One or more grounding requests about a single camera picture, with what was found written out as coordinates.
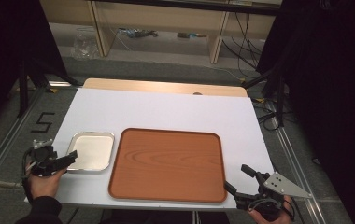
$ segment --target white table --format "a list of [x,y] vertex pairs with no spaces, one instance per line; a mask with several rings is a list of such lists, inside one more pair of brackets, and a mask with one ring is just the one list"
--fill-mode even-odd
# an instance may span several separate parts
[[241,164],[245,163],[262,173],[273,172],[263,136],[248,97],[84,88],[78,90],[64,118],[54,140],[54,149],[58,151],[58,155],[64,155],[71,138],[79,132],[114,133],[115,143],[110,165],[100,174],[65,174],[63,176],[56,196],[61,203],[134,209],[222,210],[235,208],[234,197],[230,194],[223,203],[156,202],[112,198],[107,192],[107,187],[121,133],[127,128],[217,134],[221,139],[226,180],[240,192],[256,194],[258,188],[258,183],[254,178],[241,172]]

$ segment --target white tray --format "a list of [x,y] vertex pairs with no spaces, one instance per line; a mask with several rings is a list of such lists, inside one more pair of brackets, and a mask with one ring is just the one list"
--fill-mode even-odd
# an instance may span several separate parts
[[67,154],[76,150],[78,157],[67,172],[71,174],[97,174],[110,164],[114,134],[84,132],[76,133],[70,142]]

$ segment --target sleeve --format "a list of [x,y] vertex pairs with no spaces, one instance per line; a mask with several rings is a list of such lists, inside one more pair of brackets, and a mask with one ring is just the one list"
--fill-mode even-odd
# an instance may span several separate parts
[[61,209],[62,206],[56,199],[49,196],[38,197],[33,200],[29,215],[18,220],[16,224],[62,224],[58,218]]

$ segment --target floor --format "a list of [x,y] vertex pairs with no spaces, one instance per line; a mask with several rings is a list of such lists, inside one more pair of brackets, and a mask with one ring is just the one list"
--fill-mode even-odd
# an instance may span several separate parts
[[[92,63],[93,60],[85,60],[80,58],[80,61],[72,59],[78,49],[74,48],[75,38],[78,34],[92,35],[91,27],[80,27],[74,25],[51,24],[51,30],[54,34],[57,45],[60,49],[61,55],[65,58],[66,66],[77,67],[77,64]],[[258,76],[253,71],[253,68],[239,62],[225,46],[220,49],[220,56],[216,64],[209,62],[208,49],[205,37],[190,37],[180,38],[176,33],[158,32],[158,36],[146,36],[140,38],[129,38],[126,35],[117,35],[112,51],[105,58],[99,58],[96,52],[91,58],[97,62],[103,63],[149,63],[165,66],[181,66],[189,65],[205,69],[206,71],[215,71],[218,75],[226,76],[231,79],[231,85],[239,85],[242,80],[250,80],[254,76]],[[240,50],[239,44],[242,42],[241,38],[224,37],[226,45],[238,52]],[[264,40],[252,40],[253,50],[263,48]],[[243,57],[250,63],[254,63],[248,51],[243,52]],[[262,98],[260,90],[263,83],[250,88],[248,95],[253,98]],[[41,97],[42,106],[34,105],[33,114],[47,111],[44,105],[53,105],[59,108],[59,111],[65,112],[68,109],[66,102],[71,101],[76,90],[74,89],[60,89],[59,95],[56,97],[53,94],[44,93]],[[31,91],[33,98],[36,98],[37,91]],[[15,220],[17,217],[24,216],[30,207],[23,201],[23,192],[19,186],[10,186],[10,184],[19,183],[20,177],[18,175],[11,176],[11,169],[19,169],[17,161],[20,160],[21,154],[17,147],[24,148],[31,143],[31,141],[38,137],[33,133],[9,133],[10,127],[15,125],[18,107],[18,96],[15,90],[12,90],[10,100],[6,104],[3,112],[0,113],[0,150],[3,148],[7,151],[4,158],[0,158],[0,210],[8,211],[0,214],[0,223],[5,223],[6,218]],[[265,104],[254,104],[255,111],[258,117],[266,113],[266,109],[274,109],[274,104],[267,102]],[[286,111],[290,111],[289,104],[285,105]],[[22,124],[23,129],[33,130],[33,124],[36,123],[36,116],[29,116]],[[286,114],[284,116],[285,127],[277,131],[268,131],[275,127],[275,120],[269,119],[261,123],[263,137],[270,158],[275,164],[276,168],[284,174],[288,179],[301,185],[303,184],[307,191],[312,192],[315,201],[306,201],[297,198],[299,210],[302,213],[303,221],[299,216],[296,216],[296,223],[351,223],[349,216],[344,209],[343,204],[338,199],[333,186],[329,182],[327,175],[321,170],[321,166],[312,162],[312,152],[310,145],[305,140],[305,135],[300,129],[300,124],[295,120],[294,114]],[[55,124],[61,123],[63,116],[53,121]],[[52,133],[57,133],[58,125],[53,125]],[[9,147],[8,140],[5,136],[18,138]],[[74,213],[75,207],[65,206],[60,217],[65,223]],[[102,209],[99,208],[80,208],[72,223],[98,223],[102,215]],[[250,217],[243,211],[230,210],[227,215],[232,224],[238,223],[253,223]]]

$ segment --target brown tray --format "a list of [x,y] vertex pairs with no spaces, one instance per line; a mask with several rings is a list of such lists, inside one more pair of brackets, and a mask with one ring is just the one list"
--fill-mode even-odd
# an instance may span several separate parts
[[118,199],[221,203],[226,198],[214,133],[126,129],[108,185]]

